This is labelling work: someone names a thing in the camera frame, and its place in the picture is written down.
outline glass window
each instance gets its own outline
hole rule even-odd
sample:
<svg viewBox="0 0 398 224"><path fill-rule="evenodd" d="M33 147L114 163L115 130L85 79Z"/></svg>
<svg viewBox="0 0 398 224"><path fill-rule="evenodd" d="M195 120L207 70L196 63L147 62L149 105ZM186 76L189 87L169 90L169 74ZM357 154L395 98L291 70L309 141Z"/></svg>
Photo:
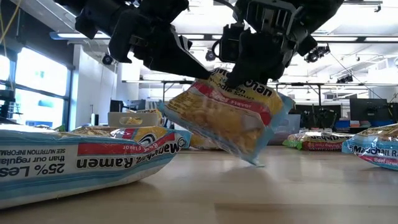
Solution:
<svg viewBox="0 0 398 224"><path fill-rule="evenodd" d="M63 103L63 99L17 89L14 112L22 114L14 114L13 119L19 124L56 128L62 125Z"/></svg>
<svg viewBox="0 0 398 224"><path fill-rule="evenodd" d="M0 80L7 80L10 75L10 60L0 55Z"/></svg>
<svg viewBox="0 0 398 224"><path fill-rule="evenodd" d="M60 63L23 48L18 54L16 83L64 96L68 69Z"/></svg>

